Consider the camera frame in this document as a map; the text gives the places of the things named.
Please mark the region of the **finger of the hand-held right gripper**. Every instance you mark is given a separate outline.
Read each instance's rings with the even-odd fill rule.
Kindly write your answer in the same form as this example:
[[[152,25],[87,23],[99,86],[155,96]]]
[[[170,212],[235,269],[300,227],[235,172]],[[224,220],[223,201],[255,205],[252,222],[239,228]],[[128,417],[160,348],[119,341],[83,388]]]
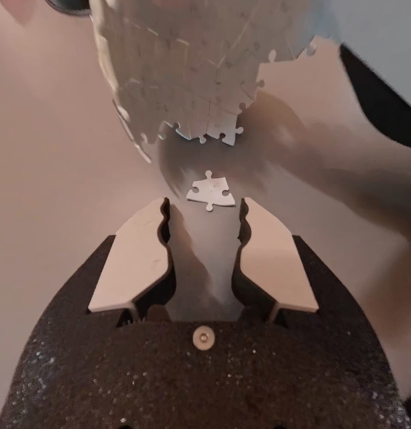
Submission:
[[[330,36],[411,107],[411,0],[324,1]]]

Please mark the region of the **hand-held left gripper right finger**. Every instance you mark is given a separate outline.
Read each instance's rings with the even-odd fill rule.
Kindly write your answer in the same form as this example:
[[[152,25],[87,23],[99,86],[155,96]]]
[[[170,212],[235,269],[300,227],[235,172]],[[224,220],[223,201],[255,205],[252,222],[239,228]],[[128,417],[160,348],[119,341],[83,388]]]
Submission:
[[[263,322],[275,322],[282,310],[316,314],[319,304],[290,230],[250,197],[241,199],[239,221],[235,298]]]

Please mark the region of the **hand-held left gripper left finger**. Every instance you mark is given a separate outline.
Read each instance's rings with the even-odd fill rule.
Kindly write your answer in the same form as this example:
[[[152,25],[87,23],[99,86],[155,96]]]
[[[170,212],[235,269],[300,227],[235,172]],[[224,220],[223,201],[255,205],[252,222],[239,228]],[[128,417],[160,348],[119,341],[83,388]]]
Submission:
[[[117,231],[88,310],[135,310],[139,319],[153,305],[165,306],[176,291],[168,245],[170,201],[161,197],[135,213]]]

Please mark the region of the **white-backed curved jigsaw piece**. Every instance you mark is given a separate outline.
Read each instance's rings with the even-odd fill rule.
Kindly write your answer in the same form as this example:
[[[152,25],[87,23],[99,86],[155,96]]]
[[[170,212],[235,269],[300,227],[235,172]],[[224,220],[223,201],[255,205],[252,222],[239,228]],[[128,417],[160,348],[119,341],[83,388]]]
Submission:
[[[214,206],[235,206],[235,199],[229,192],[230,188],[225,177],[213,178],[211,170],[205,172],[206,179],[194,181],[186,199],[206,204],[206,211],[212,212]]]

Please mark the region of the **partly built puzzle ball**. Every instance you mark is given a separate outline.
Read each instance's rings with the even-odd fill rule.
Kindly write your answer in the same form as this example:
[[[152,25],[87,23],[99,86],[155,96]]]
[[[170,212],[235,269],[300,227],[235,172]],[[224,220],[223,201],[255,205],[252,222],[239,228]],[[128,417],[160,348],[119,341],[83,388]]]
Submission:
[[[328,1],[89,1],[101,70],[122,126],[143,159],[165,139],[234,146],[238,115],[263,86],[259,67],[299,57],[329,37]]]

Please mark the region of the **black round ball stand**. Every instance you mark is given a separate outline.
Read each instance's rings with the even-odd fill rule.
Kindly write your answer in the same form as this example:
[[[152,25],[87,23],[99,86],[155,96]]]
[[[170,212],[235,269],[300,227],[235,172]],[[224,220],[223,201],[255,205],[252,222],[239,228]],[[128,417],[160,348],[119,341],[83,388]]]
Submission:
[[[77,17],[90,16],[91,9],[88,0],[45,0],[55,11]]]

